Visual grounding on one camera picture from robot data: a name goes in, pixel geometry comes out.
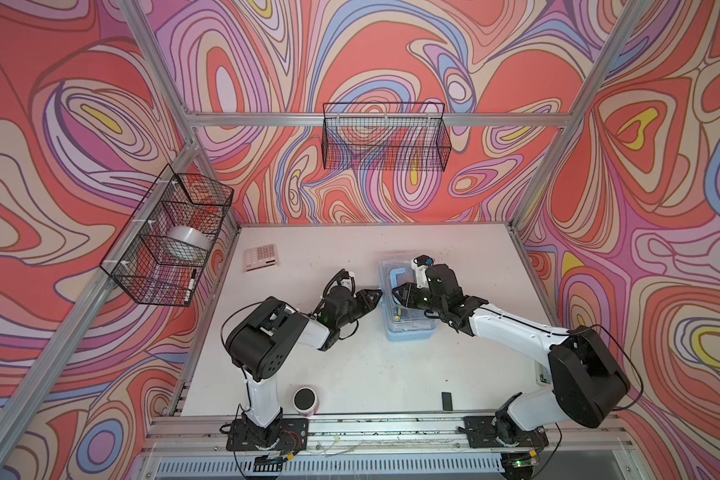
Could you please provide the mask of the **blue plastic tool box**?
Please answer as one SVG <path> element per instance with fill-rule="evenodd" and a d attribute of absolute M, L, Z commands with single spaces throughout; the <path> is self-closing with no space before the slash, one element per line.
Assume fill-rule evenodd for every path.
<path fill-rule="evenodd" d="M 387 339 L 404 342 L 430 338 L 437 329 L 438 319 L 415 303 L 418 285 L 413 257 L 407 253 L 384 257 L 378 272 Z"/>

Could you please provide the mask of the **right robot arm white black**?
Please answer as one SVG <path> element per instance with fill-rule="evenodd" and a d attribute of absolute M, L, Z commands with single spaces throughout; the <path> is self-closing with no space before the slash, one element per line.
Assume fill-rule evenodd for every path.
<path fill-rule="evenodd" d="M 597 428 L 629 393 L 631 383 L 611 350 L 592 328 L 552 327 L 508 313 L 467 295 L 455 272 L 427 256 L 412 262 L 415 280 L 392 289 L 397 303 L 421 310 L 471 337 L 502 344 L 544 367 L 550 385 L 518 393 L 496 411 L 501 440 L 561 421 Z"/>

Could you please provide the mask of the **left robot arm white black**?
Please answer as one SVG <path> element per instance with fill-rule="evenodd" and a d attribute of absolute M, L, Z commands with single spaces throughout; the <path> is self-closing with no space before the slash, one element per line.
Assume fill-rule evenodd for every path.
<path fill-rule="evenodd" d="M 274 296 L 251 306 L 252 311 L 227 336 L 223 346 L 243 372 L 249 400 L 244 418 L 259 429 L 280 421 L 282 407 L 274 379 L 298 344 L 327 351 L 346 337 L 342 330 L 357 325 L 381 302 L 383 291 L 354 291 L 344 285 L 323 292 L 317 310 L 301 312 Z"/>

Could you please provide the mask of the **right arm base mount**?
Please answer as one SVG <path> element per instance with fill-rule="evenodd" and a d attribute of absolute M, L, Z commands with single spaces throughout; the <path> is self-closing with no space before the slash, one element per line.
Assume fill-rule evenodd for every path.
<path fill-rule="evenodd" d="M 543 450 L 549 445 L 546 431 L 537 427 L 522 430 L 510 417 L 508 409 L 520 393 L 510 397 L 494 415 L 465 416 L 457 432 L 467 437 L 471 448 L 519 448 Z"/>

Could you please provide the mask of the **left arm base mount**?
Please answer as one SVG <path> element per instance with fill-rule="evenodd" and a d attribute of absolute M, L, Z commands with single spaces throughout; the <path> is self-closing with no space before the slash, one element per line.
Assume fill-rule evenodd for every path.
<path fill-rule="evenodd" d="M 269 426 L 260 427 L 241 414 L 230 424 L 223 425 L 220 431 L 227 435 L 227 451 L 297 454 L 308 445 L 309 420 L 278 415 Z"/>

